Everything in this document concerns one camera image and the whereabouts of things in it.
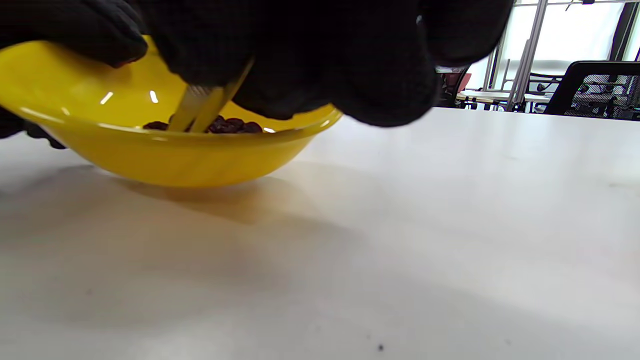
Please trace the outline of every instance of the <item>office chair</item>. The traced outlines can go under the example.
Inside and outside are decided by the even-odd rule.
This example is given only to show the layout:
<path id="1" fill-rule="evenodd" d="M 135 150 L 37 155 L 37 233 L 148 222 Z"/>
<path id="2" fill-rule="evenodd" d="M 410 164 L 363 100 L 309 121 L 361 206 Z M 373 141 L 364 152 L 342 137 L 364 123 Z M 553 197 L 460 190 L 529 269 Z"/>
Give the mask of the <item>office chair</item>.
<path id="1" fill-rule="evenodd" d="M 566 70 L 545 114 L 640 120 L 640 63 L 576 61 Z"/>
<path id="2" fill-rule="evenodd" d="M 465 80 L 465 75 L 469 71 L 470 66 L 451 68 L 451 72 L 441 73 L 442 78 L 442 92 L 440 93 L 440 100 L 437 105 L 441 108 L 464 108 L 463 101 L 457 100 L 458 92 L 462 90 L 462 82 Z"/>

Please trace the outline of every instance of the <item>bowl rim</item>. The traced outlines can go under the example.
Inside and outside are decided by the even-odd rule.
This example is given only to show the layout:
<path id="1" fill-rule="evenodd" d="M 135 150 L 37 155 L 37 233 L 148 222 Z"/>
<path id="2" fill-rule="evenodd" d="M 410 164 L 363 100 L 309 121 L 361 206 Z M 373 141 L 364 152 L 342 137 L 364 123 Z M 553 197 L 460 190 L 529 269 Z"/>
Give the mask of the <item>bowl rim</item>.
<path id="1" fill-rule="evenodd" d="M 158 54 L 158 50 L 153 43 L 150 36 L 145 35 L 145 40 L 148 44 L 147 54 Z M 61 45 L 54 44 L 44 40 L 35 40 L 30 42 L 24 42 L 16 44 L 10 47 L 6 47 L 0 50 L 0 54 L 11 51 L 13 48 L 21 47 L 25 45 L 43 44 L 47 47 L 55 47 L 57 49 L 64 49 L 71 52 Z M 305 126 L 293 129 L 286 129 L 283 131 L 277 131 L 275 133 L 247 133 L 247 134 L 211 134 L 211 133 L 178 133 L 173 131 L 160 131 L 160 130 L 147 130 L 138 127 L 118 126 L 113 124 L 105 124 L 100 122 L 94 122 L 86 120 L 82 117 L 68 115 L 64 119 L 47 115 L 46 113 L 53 113 L 53 110 L 46 105 L 35 104 L 28 99 L 24 99 L 17 95 L 10 86 L 4 86 L 0 91 L 0 103 L 9 111 L 21 116 L 24 119 L 36 122 L 37 124 L 48 127 L 51 129 L 60 129 L 64 132 L 82 132 L 82 133 L 96 133 L 96 130 L 100 129 L 96 136 L 105 137 L 108 133 L 117 132 L 119 134 L 119 140 L 127 138 L 131 141 L 150 141 L 155 143 L 171 143 L 171 144 L 184 144 L 184 145 L 225 145 L 225 146 L 242 146 L 249 143 L 250 145 L 258 145 L 259 143 L 283 143 L 299 140 L 309 136 L 316 135 L 325 129 L 328 129 L 334 125 L 342 116 L 342 112 L 329 104 L 322 108 L 310 111 L 310 113 L 317 111 L 327 111 L 328 113 L 317 122 Z"/>

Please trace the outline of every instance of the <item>hand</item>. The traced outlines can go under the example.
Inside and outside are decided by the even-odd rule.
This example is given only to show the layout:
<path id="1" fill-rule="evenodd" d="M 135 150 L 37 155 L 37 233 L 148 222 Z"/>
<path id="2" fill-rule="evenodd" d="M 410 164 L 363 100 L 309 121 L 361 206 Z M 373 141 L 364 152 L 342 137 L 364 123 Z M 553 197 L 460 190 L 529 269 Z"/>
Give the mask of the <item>hand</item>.
<path id="1" fill-rule="evenodd" d="M 435 65 L 488 55 L 513 0 L 138 0 L 171 71 L 224 85 L 252 56 L 234 101 L 274 119 L 333 103 L 375 126 L 419 119 Z M 418 15 L 421 24 L 416 24 Z"/>
<path id="2" fill-rule="evenodd" d="M 50 40 L 112 67 L 140 59 L 147 51 L 141 21 L 123 0 L 0 1 L 0 48 L 31 40 Z M 25 130 L 64 146 L 40 127 L 0 108 L 0 138 Z"/>

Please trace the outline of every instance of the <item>mesh chair back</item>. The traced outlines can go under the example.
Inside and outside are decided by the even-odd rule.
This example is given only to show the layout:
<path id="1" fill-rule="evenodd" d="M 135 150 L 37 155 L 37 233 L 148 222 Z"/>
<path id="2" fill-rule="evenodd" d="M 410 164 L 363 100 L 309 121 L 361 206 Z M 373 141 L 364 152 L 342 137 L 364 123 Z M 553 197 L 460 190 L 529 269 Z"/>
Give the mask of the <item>mesh chair back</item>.
<path id="1" fill-rule="evenodd" d="M 545 114 L 640 120 L 640 63 L 576 61 Z"/>

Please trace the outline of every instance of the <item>dark bean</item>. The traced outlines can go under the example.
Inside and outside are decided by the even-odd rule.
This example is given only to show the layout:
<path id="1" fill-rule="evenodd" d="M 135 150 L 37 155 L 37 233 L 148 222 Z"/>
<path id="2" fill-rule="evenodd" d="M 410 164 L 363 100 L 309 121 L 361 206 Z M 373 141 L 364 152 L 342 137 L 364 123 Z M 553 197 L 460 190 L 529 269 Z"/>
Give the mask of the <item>dark bean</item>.
<path id="1" fill-rule="evenodd" d="M 162 130 L 165 131 L 169 127 L 169 124 L 161 121 L 153 121 L 144 125 L 142 128 L 145 130 Z"/>
<path id="2" fill-rule="evenodd" d="M 173 115 L 169 117 L 169 122 L 173 120 Z M 167 130 L 168 124 L 161 121 L 150 122 L 144 125 L 144 129 L 149 130 Z M 246 134 L 246 133 L 261 133 L 262 127 L 257 122 L 244 122 L 237 117 L 229 118 L 225 120 L 224 117 L 218 115 L 211 125 L 207 128 L 208 133 L 214 134 Z"/>
<path id="3" fill-rule="evenodd" d="M 229 118 L 229 119 L 227 119 L 227 122 L 229 124 L 233 124 L 234 126 L 237 126 L 237 127 L 242 127 L 242 125 L 244 125 L 244 121 L 242 119 L 237 118 L 237 117 Z"/>
<path id="4" fill-rule="evenodd" d="M 261 133 L 262 127 L 257 122 L 247 122 L 242 127 L 242 131 L 245 133 Z"/>

